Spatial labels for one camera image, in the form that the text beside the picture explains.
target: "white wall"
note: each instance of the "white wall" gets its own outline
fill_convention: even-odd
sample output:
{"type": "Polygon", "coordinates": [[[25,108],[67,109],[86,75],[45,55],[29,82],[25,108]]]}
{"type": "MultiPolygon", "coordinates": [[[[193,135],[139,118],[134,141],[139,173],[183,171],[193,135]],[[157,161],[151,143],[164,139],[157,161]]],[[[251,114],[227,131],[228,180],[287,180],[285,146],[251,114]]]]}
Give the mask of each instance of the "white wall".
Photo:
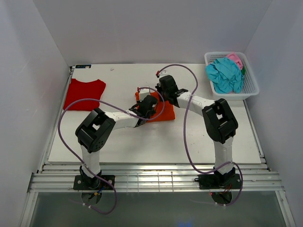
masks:
{"type": "Polygon", "coordinates": [[[34,0],[68,65],[244,51],[271,0],[34,0]]]}
{"type": "Polygon", "coordinates": [[[303,226],[303,2],[273,0],[246,55],[260,86],[248,105],[261,146],[303,226]]]}
{"type": "Polygon", "coordinates": [[[31,0],[0,1],[0,226],[18,225],[68,67],[31,0]]]}

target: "teal cloth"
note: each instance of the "teal cloth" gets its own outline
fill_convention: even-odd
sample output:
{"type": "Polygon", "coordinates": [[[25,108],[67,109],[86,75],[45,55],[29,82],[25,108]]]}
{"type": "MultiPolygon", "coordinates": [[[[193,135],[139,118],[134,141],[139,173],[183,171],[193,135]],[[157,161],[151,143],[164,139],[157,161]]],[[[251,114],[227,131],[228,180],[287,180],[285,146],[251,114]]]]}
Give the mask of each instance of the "teal cloth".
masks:
{"type": "Polygon", "coordinates": [[[208,78],[214,84],[214,90],[220,94],[240,93],[244,76],[237,64],[228,58],[218,58],[205,68],[208,78]]]}

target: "red cloth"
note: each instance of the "red cloth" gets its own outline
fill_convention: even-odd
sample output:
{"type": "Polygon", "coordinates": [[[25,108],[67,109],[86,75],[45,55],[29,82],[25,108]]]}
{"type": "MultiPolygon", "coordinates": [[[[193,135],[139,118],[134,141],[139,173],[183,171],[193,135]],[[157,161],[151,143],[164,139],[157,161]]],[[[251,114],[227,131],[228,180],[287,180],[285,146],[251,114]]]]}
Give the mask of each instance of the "red cloth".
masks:
{"type": "MultiPolygon", "coordinates": [[[[77,81],[76,79],[71,79],[71,83],[68,87],[63,110],[65,110],[66,107],[72,102],[82,98],[100,99],[105,89],[105,86],[106,83],[104,83],[99,79],[88,83],[80,82],[77,81]]],[[[93,109],[98,107],[99,107],[98,102],[83,101],[71,106],[69,110],[92,111],[93,109]]]]}
{"type": "MultiPolygon", "coordinates": [[[[139,101],[139,93],[136,92],[135,95],[136,95],[136,100],[139,101]]],[[[157,92],[151,92],[151,96],[154,96],[158,100],[158,104],[156,107],[156,113],[151,117],[151,118],[154,118],[161,112],[161,110],[163,108],[163,102],[157,92]]],[[[172,104],[170,104],[168,101],[165,101],[165,107],[164,107],[163,113],[159,117],[157,117],[155,120],[151,120],[151,121],[147,121],[147,122],[172,121],[175,119],[176,119],[176,116],[175,116],[175,112],[174,112],[174,106],[172,104]]]]}

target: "plastic basket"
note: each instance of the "plastic basket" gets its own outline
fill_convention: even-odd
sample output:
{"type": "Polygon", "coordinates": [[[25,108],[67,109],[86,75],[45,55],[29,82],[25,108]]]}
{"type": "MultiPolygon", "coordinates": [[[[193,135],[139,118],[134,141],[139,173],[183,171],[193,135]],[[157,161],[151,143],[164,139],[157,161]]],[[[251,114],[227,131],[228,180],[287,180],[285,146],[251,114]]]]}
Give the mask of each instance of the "plastic basket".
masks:
{"type": "MultiPolygon", "coordinates": [[[[204,55],[205,63],[206,65],[210,64],[217,58],[223,58],[226,57],[226,55],[230,54],[231,52],[208,52],[204,55]]],[[[257,81],[255,79],[255,76],[251,70],[250,64],[245,56],[245,54],[241,52],[235,52],[238,57],[241,59],[243,66],[246,69],[245,75],[244,75],[244,83],[243,83],[243,89],[241,93],[228,93],[228,94],[219,94],[214,90],[213,82],[210,81],[210,85],[212,87],[213,91],[213,97],[214,99],[224,98],[226,100],[244,100],[248,98],[249,96],[255,96],[259,94],[259,87],[257,84],[257,81]]]]}

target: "pink cloth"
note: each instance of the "pink cloth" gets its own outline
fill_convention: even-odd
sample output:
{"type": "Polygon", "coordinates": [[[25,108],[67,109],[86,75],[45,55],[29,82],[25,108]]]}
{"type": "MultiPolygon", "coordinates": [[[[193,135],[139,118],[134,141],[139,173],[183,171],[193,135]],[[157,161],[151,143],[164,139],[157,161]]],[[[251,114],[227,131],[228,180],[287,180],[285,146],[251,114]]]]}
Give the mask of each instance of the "pink cloth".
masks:
{"type": "Polygon", "coordinates": [[[232,52],[232,53],[228,54],[226,57],[229,58],[230,60],[233,60],[237,64],[237,66],[240,68],[240,70],[243,69],[242,61],[238,57],[238,55],[236,55],[235,52],[232,52]]]}

